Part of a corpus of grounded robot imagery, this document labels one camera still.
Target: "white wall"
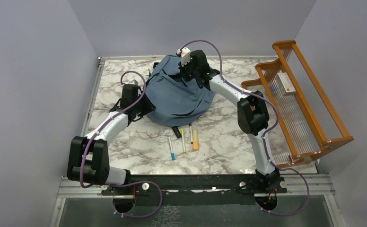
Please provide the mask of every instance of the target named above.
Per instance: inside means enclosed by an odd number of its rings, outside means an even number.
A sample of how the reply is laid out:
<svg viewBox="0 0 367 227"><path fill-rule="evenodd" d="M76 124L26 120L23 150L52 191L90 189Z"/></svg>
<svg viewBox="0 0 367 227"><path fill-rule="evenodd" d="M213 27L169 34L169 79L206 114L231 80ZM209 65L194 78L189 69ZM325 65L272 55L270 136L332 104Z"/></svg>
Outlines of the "white wall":
<svg viewBox="0 0 367 227"><path fill-rule="evenodd" d="M48 226L98 60L66 0L0 1L0 226Z"/></svg>
<svg viewBox="0 0 367 227"><path fill-rule="evenodd" d="M367 1L317 0L296 37L354 136L321 160L348 227L367 227Z"/></svg>
<svg viewBox="0 0 367 227"><path fill-rule="evenodd" d="M194 39L223 55L275 55L315 0L69 0L100 56L166 55ZM206 53L216 55L206 44Z"/></svg>

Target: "marble tabletop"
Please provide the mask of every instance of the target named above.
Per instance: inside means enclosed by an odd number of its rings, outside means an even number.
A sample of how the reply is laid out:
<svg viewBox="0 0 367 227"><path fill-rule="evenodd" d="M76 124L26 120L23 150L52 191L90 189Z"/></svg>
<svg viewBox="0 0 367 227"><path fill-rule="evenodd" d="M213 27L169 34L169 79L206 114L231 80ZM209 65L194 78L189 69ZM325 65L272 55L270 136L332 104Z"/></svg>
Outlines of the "marble tabletop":
<svg viewBox="0 0 367 227"><path fill-rule="evenodd" d="M96 102L90 119L89 131L94 130L108 115L109 110L121 97L121 75L135 70L148 75L154 62L161 58L148 57L141 60L107 60L101 76ZM244 80L257 79L254 66L273 59L223 59L223 75L240 85ZM208 59L211 67L218 69L218 59ZM124 82L136 79L128 74ZM252 90L263 92L262 86ZM269 125L275 121L271 114ZM190 135L185 134L187 153L183 153L182 141L177 139L170 127L166 127L143 117L132 122L109 146L110 166L129 169L132 174L254 174L256 162L252 145L238 126L236 106L216 94L212 105L192 125L199 130L199 150L194 151ZM175 160L171 160L167 135L172 135ZM280 127L269 132L271 151L277 164L286 162L279 154L289 150ZM317 173L314 163L296 166L302 173Z"/></svg>

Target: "blue object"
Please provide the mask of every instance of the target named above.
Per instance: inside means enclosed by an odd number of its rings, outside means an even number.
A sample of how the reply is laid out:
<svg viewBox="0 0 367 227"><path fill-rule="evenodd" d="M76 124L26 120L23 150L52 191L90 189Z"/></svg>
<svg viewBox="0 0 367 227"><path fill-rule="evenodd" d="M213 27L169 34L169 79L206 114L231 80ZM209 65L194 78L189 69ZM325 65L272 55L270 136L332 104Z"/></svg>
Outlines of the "blue object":
<svg viewBox="0 0 367 227"><path fill-rule="evenodd" d="M188 125L211 105L215 92L200 88L195 79L183 82L179 77L181 58L167 55L154 68L147 81L146 95L156 109L149 118L166 126Z"/></svg>

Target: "yellow marker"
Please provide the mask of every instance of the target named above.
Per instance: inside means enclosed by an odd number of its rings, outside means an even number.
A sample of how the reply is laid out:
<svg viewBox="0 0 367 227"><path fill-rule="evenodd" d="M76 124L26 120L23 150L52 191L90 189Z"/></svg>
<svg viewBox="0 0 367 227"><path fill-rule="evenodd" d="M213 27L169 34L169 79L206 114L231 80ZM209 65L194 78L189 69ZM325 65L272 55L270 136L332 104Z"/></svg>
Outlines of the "yellow marker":
<svg viewBox="0 0 367 227"><path fill-rule="evenodd" d="M197 128L193 128L193 149L199 149L199 134Z"/></svg>
<svg viewBox="0 0 367 227"><path fill-rule="evenodd" d="M183 149L183 152L186 153L185 131L184 131L184 129L181 129L181 134L182 134L182 149Z"/></svg>

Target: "wooden frame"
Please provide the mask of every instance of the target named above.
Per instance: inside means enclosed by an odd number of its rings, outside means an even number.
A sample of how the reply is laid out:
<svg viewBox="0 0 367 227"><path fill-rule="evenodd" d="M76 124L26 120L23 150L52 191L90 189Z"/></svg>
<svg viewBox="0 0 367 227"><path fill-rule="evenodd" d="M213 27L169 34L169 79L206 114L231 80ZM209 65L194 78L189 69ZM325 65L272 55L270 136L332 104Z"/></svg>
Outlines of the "wooden frame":
<svg viewBox="0 0 367 227"><path fill-rule="evenodd" d="M271 81L279 71L286 72L289 78L291 79L291 82L295 90L297 91L294 97L297 102L297 105L299 106L301 110L302 115L305 117L305 120L307 122L307 124L303 125L303 127L308 127L311 130L319 146L319 150L310 150L310 152L300 153L297 150L295 146L295 142L294 142L294 140L297 140L297 143L299 143L299 138L293 138L294 133L296 136L296 132L294 132L294 130L292 130L293 136L291 136L288 126L286 125L285 120L282 118L280 109L278 109L278 112L280 115L279 123L282 129L282 132L285 136L285 139L287 140L287 143L290 149L290 153L292 155L291 158L295 159L293 161L288 161L288 163L286 164L281 164L280 167L296 166L296 165L310 163L330 153L331 151L349 143L350 141L352 141L353 137L350 136L348 130L346 129L342 120L340 119L337 112L335 111L335 108L331 104L323 88L321 87L313 71L311 70L309 64L303 57L301 51L299 50L296 44L296 41L295 40L278 41L278 42L275 42L272 45L272 47L276 51L278 55L278 59L271 61L271 62L267 62L267 63L257 64L256 70L260 76L260 79L244 81L242 82L242 87L245 89L248 89L248 87L262 84L264 86L264 89L266 90L268 98L271 100L271 102L274 105L278 106L275 100L275 96L273 92L271 91L269 81ZM340 138L327 138L326 137L326 134L324 133L324 130L322 129L315 113L313 112L312 107L310 106L308 100L306 99L304 91L302 90L301 86L299 85L298 81L296 80L296 77L287 62L288 55L291 52L295 53L294 56L296 56L299 59L308 78L312 82L319 97L321 98L322 102L324 103L325 108L327 109L333 121L335 122L335 125L337 126L339 132L342 134L342 137Z"/></svg>

